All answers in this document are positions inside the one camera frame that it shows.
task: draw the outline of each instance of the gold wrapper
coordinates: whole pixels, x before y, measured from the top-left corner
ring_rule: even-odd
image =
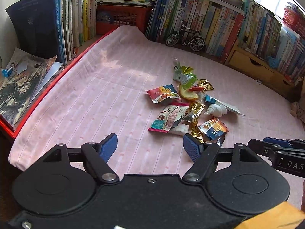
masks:
[[[187,67],[187,66],[181,66],[181,73],[182,74],[190,74],[193,72],[193,68],[192,67]]]
[[[203,136],[201,134],[201,131],[199,130],[198,127],[194,126],[191,130],[191,135],[197,139],[200,143],[203,144]]]
[[[206,90],[213,90],[213,86],[209,83],[209,81],[207,79],[200,79],[198,80],[198,85],[200,87],[205,88],[202,92],[206,91]]]
[[[197,126],[199,115],[201,115],[204,107],[205,105],[200,102],[191,102],[183,120],[190,122],[193,127]]]

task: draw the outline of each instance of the trash pile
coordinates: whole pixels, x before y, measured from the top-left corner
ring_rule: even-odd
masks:
[[[235,106],[207,95],[205,91],[213,90],[213,86],[206,79],[198,79],[192,67],[180,66],[177,59],[173,59],[173,63],[173,79],[179,82],[178,92],[172,84],[147,90],[153,103],[165,106],[148,130],[181,136],[191,131],[190,134],[199,142],[213,141],[221,146],[229,129],[219,117],[228,111],[244,114]],[[206,105],[208,108],[204,115],[213,118],[198,125],[198,118]]]

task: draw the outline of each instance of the orange plastic crate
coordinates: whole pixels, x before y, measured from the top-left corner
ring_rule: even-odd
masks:
[[[96,33],[105,34],[121,25],[137,26],[145,33],[151,10],[152,7],[98,5]]]
[[[284,8],[284,18],[283,22],[289,26],[293,31],[301,35],[305,39],[305,20],[298,13]]]

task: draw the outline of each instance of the red table edge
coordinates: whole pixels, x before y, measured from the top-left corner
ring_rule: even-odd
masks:
[[[24,126],[27,119],[30,117],[34,109],[38,106],[38,104],[42,101],[42,99],[47,95],[47,93],[57,84],[57,82],[74,66],[76,63],[95,45],[97,44],[101,39],[108,36],[110,33],[112,33],[115,29],[110,30],[108,33],[104,34],[102,37],[100,37],[96,42],[94,42],[92,45],[90,45],[87,49],[85,49],[79,56],[77,56],[76,59],[71,62],[54,80],[51,82],[51,84],[45,89],[45,91],[39,96],[39,98],[36,100],[36,102],[29,108],[27,113],[25,114],[24,118],[16,128],[15,132],[13,132],[5,122],[3,122],[0,119],[0,127],[4,129],[4,131],[8,134],[9,137],[12,139],[15,139],[17,135],[19,134],[20,130]]]

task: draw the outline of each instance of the white wall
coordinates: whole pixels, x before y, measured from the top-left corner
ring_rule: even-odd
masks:
[[[18,45],[13,24],[5,9],[19,0],[0,0],[0,56],[2,68],[10,61],[15,47]]]

